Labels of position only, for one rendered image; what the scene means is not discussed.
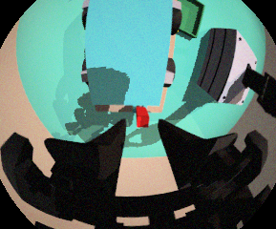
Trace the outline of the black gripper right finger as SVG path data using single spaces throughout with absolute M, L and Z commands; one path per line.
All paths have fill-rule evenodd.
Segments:
M 233 145 L 238 137 L 238 134 L 232 133 L 221 137 L 201 138 L 163 118 L 158 121 L 158 129 L 179 190 L 191 187 L 190 180 L 198 174 L 211 154 L 224 146 L 226 148 Z

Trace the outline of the brown wooden ramp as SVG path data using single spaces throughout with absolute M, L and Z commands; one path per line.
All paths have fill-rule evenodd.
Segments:
M 175 39 L 176 34 L 171 35 L 171 39 L 169 39 L 169 56 L 168 58 L 173 58 L 173 51 L 175 49 Z M 164 108 L 164 98 L 165 93 L 167 93 L 168 88 L 163 88 L 163 91 L 161 91 L 161 101 L 160 101 L 160 107 L 146 107 L 146 112 L 148 114 L 163 114 L 163 108 Z M 124 114 L 132 114 L 133 113 L 133 106 L 106 106 L 106 104 L 95 104 L 96 111 L 97 112 L 123 112 Z

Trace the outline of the red-headed grey pin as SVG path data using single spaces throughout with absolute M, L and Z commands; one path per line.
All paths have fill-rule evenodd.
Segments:
M 137 127 L 148 127 L 149 126 L 149 115 L 146 112 L 146 108 L 137 106 Z

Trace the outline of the green tray floor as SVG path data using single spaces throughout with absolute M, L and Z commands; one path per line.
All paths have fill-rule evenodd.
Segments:
M 194 34 L 194 28 L 196 27 L 196 20 L 198 20 L 200 7 L 199 4 L 192 3 L 192 0 L 180 0 L 182 5 L 182 22 L 180 22 L 180 28 L 185 31 L 191 31 Z

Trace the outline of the small wheeled trolley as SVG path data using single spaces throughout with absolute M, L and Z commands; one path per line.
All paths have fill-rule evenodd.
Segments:
M 160 107 L 175 79 L 171 35 L 182 22 L 177 0 L 84 0 L 85 58 L 81 81 L 93 104 Z

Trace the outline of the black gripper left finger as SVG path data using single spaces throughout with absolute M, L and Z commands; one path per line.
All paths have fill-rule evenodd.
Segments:
M 53 161 L 93 169 L 103 187 L 106 187 L 108 195 L 115 196 L 119 164 L 122 161 L 122 150 L 126 141 L 125 130 L 126 118 L 122 118 L 106 133 L 85 144 L 50 137 L 45 138 L 45 148 L 53 157 Z

